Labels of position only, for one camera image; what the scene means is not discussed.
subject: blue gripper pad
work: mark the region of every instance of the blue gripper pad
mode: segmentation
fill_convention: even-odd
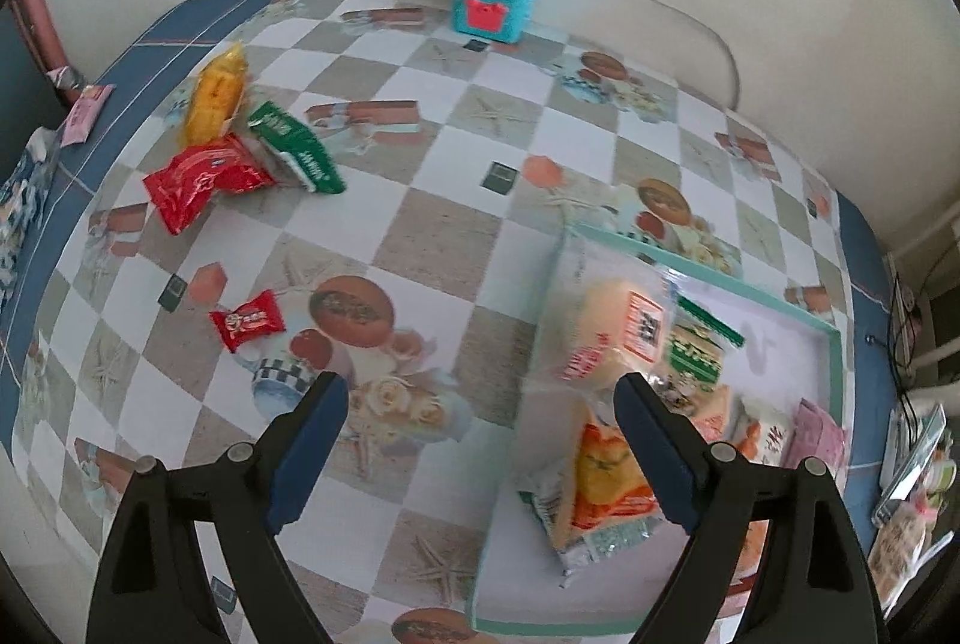
[[[639,374],[634,375],[640,379],[642,386],[647,387]],[[693,534],[700,524],[700,512],[696,505],[699,489],[693,472],[680,457],[677,447],[644,403],[640,393],[637,393],[631,378],[630,375],[624,376],[613,390],[616,423],[637,458],[643,475],[650,482],[664,516],[683,527],[688,535]],[[656,398],[653,390],[650,390],[650,395]],[[676,416],[666,412],[665,407],[664,412],[671,419]],[[696,433],[685,417],[680,419]]]
[[[296,522],[304,512],[323,464],[347,420],[348,407],[347,382],[334,376],[274,471],[265,523],[270,535],[277,535],[284,525]]]

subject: pink package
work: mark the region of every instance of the pink package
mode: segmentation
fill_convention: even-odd
[[[796,468],[807,457],[818,457],[827,464],[830,473],[836,475],[843,460],[843,431],[832,417],[815,403],[800,400],[793,441],[786,455],[784,466]]]
[[[100,115],[100,109],[104,107],[110,92],[115,88],[112,83],[106,86],[85,87],[83,94],[80,94],[80,98],[73,104],[64,120],[64,139],[61,141],[63,146],[83,143],[86,140],[86,136],[90,135],[90,130],[93,130],[93,125]]]

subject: yellow snack package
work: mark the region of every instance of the yellow snack package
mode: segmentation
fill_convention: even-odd
[[[243,44],[234,43],[200,71],[181,130],[181,147],[201,146],[227,134],[229,119],[243,97],[247,70]]]

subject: screw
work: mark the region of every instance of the screw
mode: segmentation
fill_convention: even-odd
[[[717,441],[710,445],[710,454],[715,460],[720,462],[733,462],[736,457],[736,449],[730,446],[726,441]]]
[[[803,461],[803,467],[814,476],[823,476],[824,473],[827,473],[827,464],[819,457],[808,457]]]
[[[144,455],[133,464],[133,470],[139,474],[148,474],[157,467],[157,458],[153,455]]]
[[[227,457],[232,462],[246,462],[253,457],[253,445],[246,441],[234,443],[231,448],[227,449]]]

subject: red candy wrapper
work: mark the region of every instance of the red candy wrapper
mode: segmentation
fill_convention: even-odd
[[[254,338],[287,329],[277,299],[270,290],[262,291],[249,303],[229,313],[211,311],[210,318],[224,340],[224,346],[231,352],[236,352],[240,344],[246,344]]]
[[[274,184],[232,134],[184,149],[163,170],[143,179],[171,235],[189,227],[218,189],[238,194]]]

